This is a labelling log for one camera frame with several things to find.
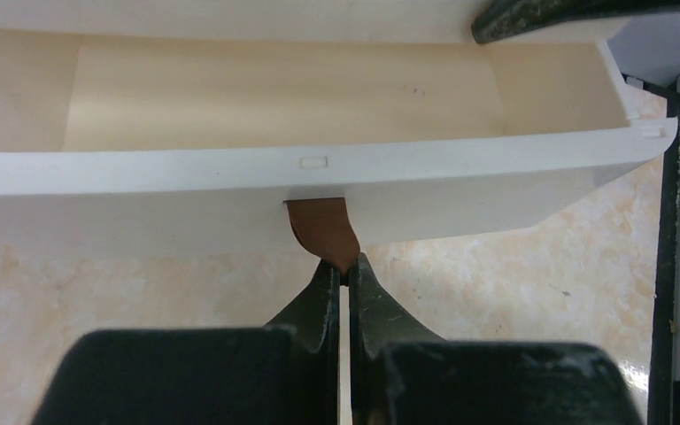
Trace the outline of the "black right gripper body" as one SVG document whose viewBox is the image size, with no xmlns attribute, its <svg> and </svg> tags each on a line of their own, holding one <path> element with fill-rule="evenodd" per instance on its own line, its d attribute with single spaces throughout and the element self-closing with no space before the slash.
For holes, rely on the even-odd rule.
<svg viewBox="0 0 680 425">
<path fill-rule="evenodd" d="M 498 0 L 471 25 L 478 44 L 566 22 L 680 12 L 680 0 Z"/>
</svg>

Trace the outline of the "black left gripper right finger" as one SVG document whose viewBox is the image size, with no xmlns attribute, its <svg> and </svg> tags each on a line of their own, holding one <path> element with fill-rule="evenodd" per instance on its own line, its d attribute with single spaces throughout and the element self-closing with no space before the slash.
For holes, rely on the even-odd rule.
<svg viewBox="0 0 680 425">
<path fill-rule="evenodd" d="M 389 360 L 391 346 L 443 342 L 379 282 L 365 253 L 348 272 L 351 408 L 355 424 L 390 424 L 390 401 L 405 385 Z"/>
</svg>

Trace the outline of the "white pull-out drawer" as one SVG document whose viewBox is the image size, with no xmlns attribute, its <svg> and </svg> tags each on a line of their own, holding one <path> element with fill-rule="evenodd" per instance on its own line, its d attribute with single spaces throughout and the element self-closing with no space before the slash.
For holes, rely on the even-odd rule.
<svg viewBox="0 0 680 425">
<path fill-rule="evenodd" d="M 602 42 L 194 41 L 0 30 L 0 241 L 49 259 L 537 224 L 661 155 Z"/>
</svg>

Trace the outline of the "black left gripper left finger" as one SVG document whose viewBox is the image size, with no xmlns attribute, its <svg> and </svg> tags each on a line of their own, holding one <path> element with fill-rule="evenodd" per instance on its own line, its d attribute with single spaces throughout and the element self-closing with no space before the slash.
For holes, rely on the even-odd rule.
<svg viewBox="0 0 680 425">
<path fill-rule="evenodd" d="M 339 421 L 339 288 L 341 275 L 327 261 L 268 327 L 291 332 L 287 366 L 291 424 Z"/>
</svg>

